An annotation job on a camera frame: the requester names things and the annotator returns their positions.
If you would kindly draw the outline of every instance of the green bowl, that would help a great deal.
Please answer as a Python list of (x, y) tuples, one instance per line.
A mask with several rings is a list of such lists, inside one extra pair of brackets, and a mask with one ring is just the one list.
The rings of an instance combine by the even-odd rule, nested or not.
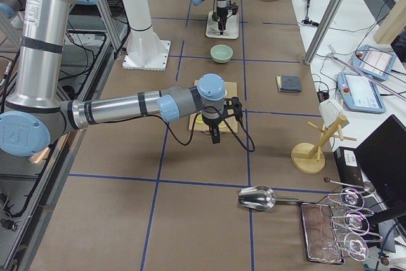
[(233, 56), (233, 50), (225, 44), (217, 44), (211, 48), (210, 55), (216, 63), (226, 63)]

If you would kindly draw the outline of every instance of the computer monitor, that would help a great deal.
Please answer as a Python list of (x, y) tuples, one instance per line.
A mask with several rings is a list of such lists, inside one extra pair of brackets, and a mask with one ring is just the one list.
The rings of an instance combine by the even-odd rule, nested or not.
[[(385, 205), (397, 208), (399, 215), (406, 204), (406, 127), (395, 115), (389, 116), (355, 149), (355, 156)], [(397, 220), (406, 236), (406, 216)]]

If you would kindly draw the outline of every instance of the wooden board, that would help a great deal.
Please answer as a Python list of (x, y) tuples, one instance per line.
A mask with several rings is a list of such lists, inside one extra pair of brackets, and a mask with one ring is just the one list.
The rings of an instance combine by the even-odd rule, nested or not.
[[(235, 82), (224, 82), (226, 85), (226, 98), (232, 98), (233, 96), (237, 96), (237, 83)], [(193, 119), (195, 115), (192, 114), (189, 117), (189, 130), (192, 130)], [(229, 117), (226, 119), (227, 123), (231, 126), (234, 132), (238, 133), (239, 125), (234, 117)], [(219, 125), (220, 133), (231, 133), (228, 127), (222, 123)], [(201, 114), (197, 117), (196, 124), (195, 124), (195, 131), (202, 131), (204, 133), (209, 132), (209, 126), (203, 123)]]

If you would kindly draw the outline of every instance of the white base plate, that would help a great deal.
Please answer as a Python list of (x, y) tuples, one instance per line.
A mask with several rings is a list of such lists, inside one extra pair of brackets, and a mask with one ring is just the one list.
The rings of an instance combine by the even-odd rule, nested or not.
[(213, 11), (209, 12), (209, 17), (207, 18), (206, 26), (206, 36), (208, 38), (220, 38), (220, 39), (237, 39), (239, 38), (239, 15), (232, 15), (226, 24), (226, 30), (223, 35), (220, 35), (218, 30), (218, 23), (211, 19)]
[(166, 68), (166, 62), (169, 58), (169, 50), (171, 49), (171, 42), (170, 41), (161, 41), (164, 45), (165, 52), (156, 54), (154, 58), (150, 58), (148, 63), (144, 65), (139, 65), (136, 63), (136, 60), (139, 60), (138, 54), (127, 54), (124, 62), (122, 63), (122, 67), (124, 69), (143, 69), (143, 70), (155, 70), (155, 71), (163, 71)]

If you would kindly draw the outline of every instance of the metal scoop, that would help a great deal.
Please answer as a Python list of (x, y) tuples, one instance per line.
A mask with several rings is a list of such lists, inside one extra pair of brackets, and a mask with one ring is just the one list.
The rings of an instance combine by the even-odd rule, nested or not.
[(279, 197), (270, 187), (258, 186), (243, 188), (239, 192), (239, 203), (250, 209), (266, 211), (277, 201), (300, 201), (297, 197)]
[(363, 187), (362, 187), (360, 185), (353, 185), (353, 184), (347, 184), (347, 183), (341, 183), (341, 182), (333, 181), (329, 177), (324, 177), (323, 180), (324, 180), (325, 183), (335, 183), (335, 184), (344, 185), (345, 187), (362, 188), (364, 192), (370, 193), (370, 194), (372, 194), (372, 193), (374, 193), (376, 191), (376, 189), (372, 185), (371, 181), (365, 181), (363, 183)]

